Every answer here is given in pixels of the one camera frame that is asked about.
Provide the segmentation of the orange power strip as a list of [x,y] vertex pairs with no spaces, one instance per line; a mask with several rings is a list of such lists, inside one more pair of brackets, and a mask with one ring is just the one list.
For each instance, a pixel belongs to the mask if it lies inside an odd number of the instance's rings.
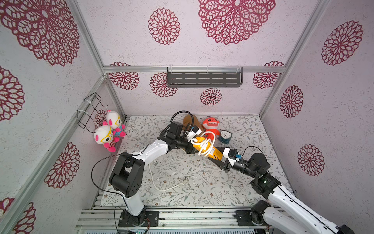
[[196,137],[191,140],[194,148],[199,152],[198,155],[206,158],[215,159],[221,161],[223,158],[223,153],[221,153],[215,146],[216,137],[213,139],[206,137]]

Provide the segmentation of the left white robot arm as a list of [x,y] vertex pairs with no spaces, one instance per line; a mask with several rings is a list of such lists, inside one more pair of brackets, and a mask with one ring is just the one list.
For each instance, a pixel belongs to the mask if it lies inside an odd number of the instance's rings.
[[123,222],[133,226],[141,226],[147,222],[147,225],[151,226],[151,221],[146,220],[146,208],[138,194],[145,167],[173,149],[182,149],[190,155],[197,153],[191,140],[199,132],[193,114],[185,110],[178,111],[171,117],[159,137],[143,150],[117,155],[109,184],[114,189],[111,193],[120,195],[125,202],[126,209],[122,211]]

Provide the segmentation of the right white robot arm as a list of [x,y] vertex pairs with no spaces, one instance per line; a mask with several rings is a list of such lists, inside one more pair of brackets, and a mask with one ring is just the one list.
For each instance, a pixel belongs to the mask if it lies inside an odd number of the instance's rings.
[[270,164],[264,154],[253,154],[244,160],[235,149],[224,148],[225,161],[212,159],[221,170],[236,170],[252,178],[250,185],[264,200],[250,210],[255,225],[268,224],[285,234],[352,234],[347,225],[338,226],[322,217],[296,198],[269,173]]

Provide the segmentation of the brown gingerbread plush toy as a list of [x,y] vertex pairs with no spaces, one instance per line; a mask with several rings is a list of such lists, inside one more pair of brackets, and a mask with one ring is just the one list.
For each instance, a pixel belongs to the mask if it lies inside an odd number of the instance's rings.
[[193,115],[193,119],[190,115],[187,115],[183,119],[183,130],[186,130],[186,128],[189,128],[192,124],[192,121],[194,121],[194,126],[196,125],[202,132],[205,131],[205,128],[203,127],[202,123],[199,121],[199,119]]

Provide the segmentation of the teal alarm clock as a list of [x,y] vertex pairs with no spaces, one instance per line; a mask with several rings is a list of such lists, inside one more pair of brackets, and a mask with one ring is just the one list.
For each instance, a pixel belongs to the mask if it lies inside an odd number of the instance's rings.
[[227,130],[222,130],[219,135],[219,141],[223,144],[229,144],[232,138],[232,133]]

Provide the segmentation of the red shark plush toy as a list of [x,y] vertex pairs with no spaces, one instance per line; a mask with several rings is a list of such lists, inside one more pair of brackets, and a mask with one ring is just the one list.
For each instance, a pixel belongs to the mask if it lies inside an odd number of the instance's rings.
[[202,124],[202,126],[207,131],[213,132],[216,137],[220,135],[220,131],[218,130],[219,125],[220,125],[220,122],[216,118],[213,118],[213,117],[208,117],[207,119],[203,121],[203,124]]

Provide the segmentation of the pink white plush doll rear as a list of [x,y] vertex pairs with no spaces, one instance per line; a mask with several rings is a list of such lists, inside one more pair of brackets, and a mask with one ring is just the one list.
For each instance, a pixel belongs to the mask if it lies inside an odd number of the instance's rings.
[[113,135],[115,137],[125,137],[125,128],[121,117],[118,112],[108,110],[103,125],[108,125],[113,129]]

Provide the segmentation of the pink white plush doll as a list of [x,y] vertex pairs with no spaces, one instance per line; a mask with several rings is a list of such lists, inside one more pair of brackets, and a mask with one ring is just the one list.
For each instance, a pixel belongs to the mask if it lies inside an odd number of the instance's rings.
[[108,110],[103,125],[108,125],[113,129],[113,135],[115,137],[125,137],[125,128],[121,117],[118,112]]
[[115,144],[119,142],[119,137],[114,135],[114,130],[109,125],[98,127],[94,132],[94,140],[97,144],[103,145],[109,152],[116,151]]

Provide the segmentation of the pink white plush doll front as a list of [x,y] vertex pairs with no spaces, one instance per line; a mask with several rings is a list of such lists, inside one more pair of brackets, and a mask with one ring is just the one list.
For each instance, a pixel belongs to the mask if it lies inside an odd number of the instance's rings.
[[103,145],[109,152],[116,151],[115,144],[119,142],[119,137],[114,135],[114,130],[109,125],[98,127],[94,132],[94,140],[97,144]]

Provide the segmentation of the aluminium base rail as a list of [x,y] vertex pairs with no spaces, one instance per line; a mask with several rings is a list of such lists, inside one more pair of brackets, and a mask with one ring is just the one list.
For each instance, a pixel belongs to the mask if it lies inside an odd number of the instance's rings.
[[78,233],[90,230],[110,231],[121,234],[127,231],[152,233],[233,233],[254,234],[262,229],[266,234],[273,232],[268,224],[255,225],[249,220],[249,207],[148,207],[145,219],[134,224],[119,207],[104,207],[83,210],[76,223]]

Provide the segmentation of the grey wall shelf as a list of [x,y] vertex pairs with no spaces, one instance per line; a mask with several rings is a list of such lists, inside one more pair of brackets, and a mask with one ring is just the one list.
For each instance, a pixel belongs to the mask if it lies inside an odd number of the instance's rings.
[[235,72],[173,72],[167,68],[167,84],[173,88],[238,88],[243,83],[243,69]]

